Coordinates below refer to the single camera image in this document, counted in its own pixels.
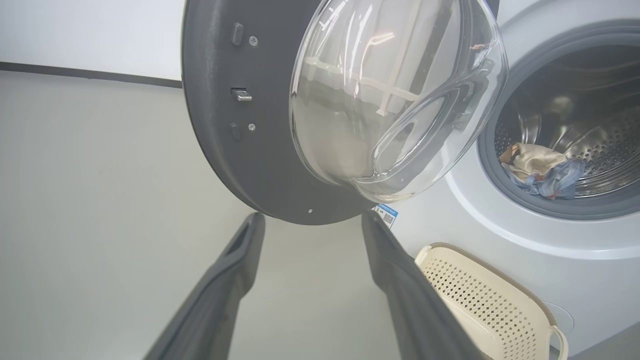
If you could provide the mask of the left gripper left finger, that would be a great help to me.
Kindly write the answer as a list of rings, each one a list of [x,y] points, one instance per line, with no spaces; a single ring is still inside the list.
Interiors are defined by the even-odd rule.
[[[258,274],[266,220],[247,216],[146,354],[147,360],[226,360],[240,301]]]

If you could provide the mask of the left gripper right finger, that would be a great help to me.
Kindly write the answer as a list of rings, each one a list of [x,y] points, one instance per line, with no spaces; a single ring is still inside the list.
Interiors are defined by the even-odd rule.
[[[482,353],[375,210],[361,228],[372,278],[384,292],[403,360],[481,360]]]

